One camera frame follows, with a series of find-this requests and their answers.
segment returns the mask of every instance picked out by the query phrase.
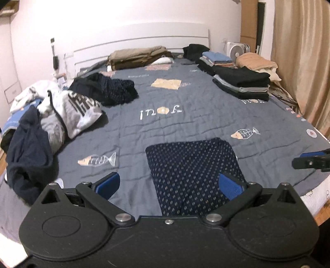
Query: beige pillow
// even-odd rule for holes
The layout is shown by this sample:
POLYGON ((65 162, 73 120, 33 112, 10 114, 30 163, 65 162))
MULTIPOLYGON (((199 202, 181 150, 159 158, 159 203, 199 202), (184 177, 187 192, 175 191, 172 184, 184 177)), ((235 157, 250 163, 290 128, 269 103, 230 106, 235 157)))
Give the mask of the beige pillow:
POLYGON ((270 81, 282 81, 281 78, 276 73, 276 68, 264 68, 264 69, 259 69, 256 70, 258 73, 267 73, 270 75, 270 81))

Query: white wall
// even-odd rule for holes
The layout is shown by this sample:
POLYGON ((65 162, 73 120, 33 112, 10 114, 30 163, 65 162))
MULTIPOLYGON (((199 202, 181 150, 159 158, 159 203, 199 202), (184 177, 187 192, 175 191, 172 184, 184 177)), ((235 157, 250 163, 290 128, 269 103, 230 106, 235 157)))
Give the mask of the white wall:
POLYGON ((270 60, 273 47, 274 17, 275 17, 275 0, 259 0, 266 3, 264 30, 261 40, 260 55, 270 60))
POLYGON ((233 0, 20 0, 11 17, 13 52, 22 88, 53 72, 55 53, 72 51, 76 36, 141 22, 197 22, 210 29, 211 48, 222 52, 223 39, 238 42, 241 5, 233 0))

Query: bed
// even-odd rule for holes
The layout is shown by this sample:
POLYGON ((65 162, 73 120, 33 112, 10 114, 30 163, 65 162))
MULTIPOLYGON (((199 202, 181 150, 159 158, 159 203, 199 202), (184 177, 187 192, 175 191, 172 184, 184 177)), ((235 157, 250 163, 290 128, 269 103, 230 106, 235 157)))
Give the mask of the bed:
MULTIPOLYGON (((182 52, 181 48, 190 43, 209 46, 209 31, 198 23, 144 23, 75 42, 78 48, 67 59, 72 73, 106 59, 115 49, 161 44, 173 52, 182 52)), ((56 156, 58 177, 65 188, 83 181, 95 182, 116 171, 121 184, 110 202, 135 218, 161 215, 146 148, 165 142, 218 137, 232 146, 247 181, 271 188, 281 182, 291 183, 313 215, 329 198, 327 173, 291 167, 294 157, 329 148, 329 142, 275 97, 271 96, 268 102, 239 100, 220 90, 212 77, 196 65, 183 65, 179 58, 168 70, 120 70, 113 78, 133 80, 139 98, 121 106, 103 107, 105 115, 60 150, 56 156), (178 90, 152 87, 158 78, 178 79, 181 84, 178 90), (253 131, 248 139, 232 137, 238 130, 254 128, 259 135, 253 131), (114 167, 106 162, 97 167, 78 164, 91 155, 110 157, 114 152, 114 167)), ((0 186, 0 193, 4 193, 0 194, 0 209, 11 212, 2 219, 1 233, 17 240, 15 232, 29 208, 6 187, 4 183, 0 186)))

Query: white cabinet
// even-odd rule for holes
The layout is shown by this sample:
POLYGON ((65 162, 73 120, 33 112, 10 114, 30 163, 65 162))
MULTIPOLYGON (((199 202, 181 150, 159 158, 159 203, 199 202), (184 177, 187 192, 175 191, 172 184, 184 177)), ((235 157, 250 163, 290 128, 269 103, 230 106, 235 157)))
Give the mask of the white cabinet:
POLYGON ((21 93, 17 78, 12 41, 10 19, 0 17, 0 127, 9 117, 10 104, 21 93))
POLYGON ((9 116, 10 116, 9 105, 0 79, 0 128, 1 129, 3 125, 6 123, 9 116))

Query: navy polka dot cloth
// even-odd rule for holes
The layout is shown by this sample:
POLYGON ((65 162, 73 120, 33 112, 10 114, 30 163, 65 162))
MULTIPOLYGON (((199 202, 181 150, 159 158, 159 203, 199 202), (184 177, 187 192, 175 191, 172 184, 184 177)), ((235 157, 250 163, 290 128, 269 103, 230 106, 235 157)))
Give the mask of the navy polka dot cloth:
POLYGON ((152 145, 146 154, 163 216, 202 216, 229 202, 219 189, 222 171, 246 182, 232 147, 219 138, 152 145))

